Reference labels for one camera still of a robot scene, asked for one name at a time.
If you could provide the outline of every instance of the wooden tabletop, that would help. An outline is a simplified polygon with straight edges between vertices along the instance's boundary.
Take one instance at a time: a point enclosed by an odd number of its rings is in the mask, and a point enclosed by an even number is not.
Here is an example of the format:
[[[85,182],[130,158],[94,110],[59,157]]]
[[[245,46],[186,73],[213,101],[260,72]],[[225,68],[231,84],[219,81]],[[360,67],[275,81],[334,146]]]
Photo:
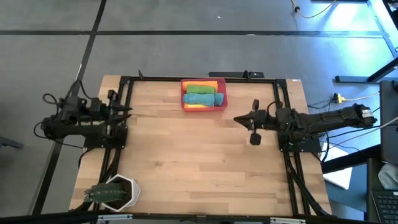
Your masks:
[[[98,96],[107,102],[108,90],[117,91],[119,80],[105,75]],[[292,108],[308,113],[301,81],[287,84]],[[252,146],[250,132],[233,121],[251,110],[255,98],[260,109],[274,101],[272,85],[227,83],[226,89],[224,111],[184,113],[180,82],[134,82],[134,109],[118,174],[136,180],[142,191],[136,205],[124,212],[292,215],[276,132],[260,131],[261,145]],[[70,208],[79,206],[83,191],[98,182],[103,154],[104,149],[95,149],[83,157]],[[331,212],[319,161],[311,154],[300,155],[307,188]]]

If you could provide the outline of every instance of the orange towel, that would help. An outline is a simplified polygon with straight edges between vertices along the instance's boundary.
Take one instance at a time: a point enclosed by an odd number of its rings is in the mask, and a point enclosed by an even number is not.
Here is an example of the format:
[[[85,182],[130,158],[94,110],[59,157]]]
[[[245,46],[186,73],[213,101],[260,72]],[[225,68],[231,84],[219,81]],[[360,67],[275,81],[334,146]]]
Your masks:
[[[218,91],[217,81],[187,81],[182,83],[182,89],[186,91],[188,85],[212,86]]]
[[[191,105],[188,103],[184,103],[184,108],[188,109],[188,108],[208,108],[209,106],[205,106],[205,105]]]

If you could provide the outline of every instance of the keyboard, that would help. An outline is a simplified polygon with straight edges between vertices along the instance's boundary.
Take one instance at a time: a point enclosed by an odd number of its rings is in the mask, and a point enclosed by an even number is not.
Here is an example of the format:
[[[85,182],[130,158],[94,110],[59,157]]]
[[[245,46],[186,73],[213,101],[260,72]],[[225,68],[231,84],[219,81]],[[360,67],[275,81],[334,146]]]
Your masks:
[[[372,191],[372,196],[380,222],[398,224],[398,192]]]

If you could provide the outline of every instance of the blue towel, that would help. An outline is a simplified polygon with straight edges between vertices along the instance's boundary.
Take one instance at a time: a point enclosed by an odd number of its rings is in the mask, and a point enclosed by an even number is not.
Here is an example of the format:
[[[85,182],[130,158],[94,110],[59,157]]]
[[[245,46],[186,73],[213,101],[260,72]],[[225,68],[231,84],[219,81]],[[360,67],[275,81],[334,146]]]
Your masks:
[[[215,101],[214,94],[197,94],[197,93],[184,94],[184,103],[214,106],[214,101]]]
[[[221,106],[223,104],[223,101],[224,101],[224,93],[216,93],[214,95],[214,98],[215,98],[214,104],[217,105],[217,106]]]

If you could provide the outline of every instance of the red tray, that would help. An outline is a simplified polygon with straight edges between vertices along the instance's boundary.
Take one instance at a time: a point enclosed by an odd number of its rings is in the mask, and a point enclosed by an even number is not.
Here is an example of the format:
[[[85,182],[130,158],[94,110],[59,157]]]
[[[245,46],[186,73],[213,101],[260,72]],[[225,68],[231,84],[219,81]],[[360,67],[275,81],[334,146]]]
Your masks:
[[[224,101],[221,106],[214,106],[209,108],[184,108],[184,94],[187,92],[183,90],[182,83],[187,81],[217,81],[218,84],[218,93],[224,93]],[[206,111],[223,111],[228,106],[228,100],[226,97],[226,85],[224,78],[196,78],[196,79],[184,79],[181,80],[181,108],[185,112],[206,112]]]

